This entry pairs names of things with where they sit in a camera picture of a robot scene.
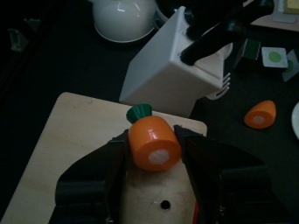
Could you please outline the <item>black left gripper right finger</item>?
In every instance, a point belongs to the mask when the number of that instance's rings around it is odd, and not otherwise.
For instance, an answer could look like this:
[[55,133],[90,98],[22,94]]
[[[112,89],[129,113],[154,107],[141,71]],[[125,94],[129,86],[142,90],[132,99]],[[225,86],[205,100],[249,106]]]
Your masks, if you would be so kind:
[[173,132],[197,203],[194,224],[296,224],[262,161],[178,125]]

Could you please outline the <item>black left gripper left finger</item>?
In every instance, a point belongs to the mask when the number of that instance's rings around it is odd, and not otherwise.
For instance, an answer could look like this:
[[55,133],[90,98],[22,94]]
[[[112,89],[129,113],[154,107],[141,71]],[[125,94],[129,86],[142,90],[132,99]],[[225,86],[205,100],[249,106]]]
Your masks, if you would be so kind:
[[59,175],[49,224],[121,224],[126,131],[77,160]]

